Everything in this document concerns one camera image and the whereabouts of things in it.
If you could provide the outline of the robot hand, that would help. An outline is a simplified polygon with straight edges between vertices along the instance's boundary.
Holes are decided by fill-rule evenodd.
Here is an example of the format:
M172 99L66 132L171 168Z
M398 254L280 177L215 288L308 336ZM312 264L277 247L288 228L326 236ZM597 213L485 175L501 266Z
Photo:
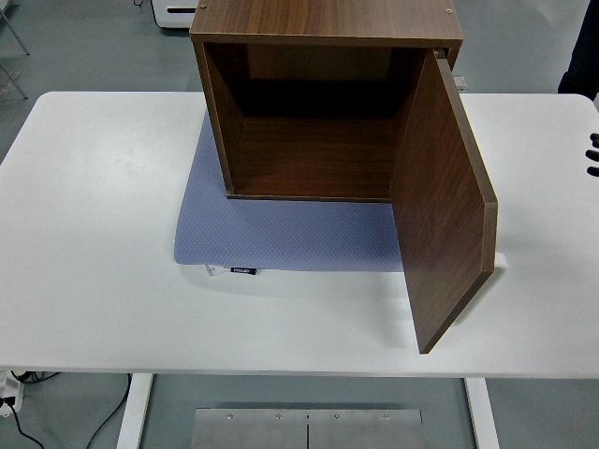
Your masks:
M599 134L590 135L592 148L585 151L585 156L593 162L593 165L587 167L587 173L595 178L599 177Z

